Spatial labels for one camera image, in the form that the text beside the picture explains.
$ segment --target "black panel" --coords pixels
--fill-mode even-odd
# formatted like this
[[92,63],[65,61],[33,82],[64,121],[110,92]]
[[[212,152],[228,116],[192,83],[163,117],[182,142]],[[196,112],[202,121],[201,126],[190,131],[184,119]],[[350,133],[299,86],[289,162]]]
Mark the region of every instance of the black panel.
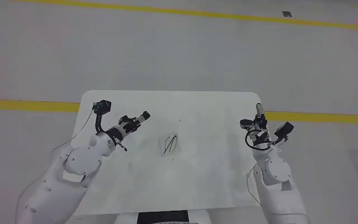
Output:
[[141,212],[138,214],[137,224],[157,222],[189,222],[188,211]]

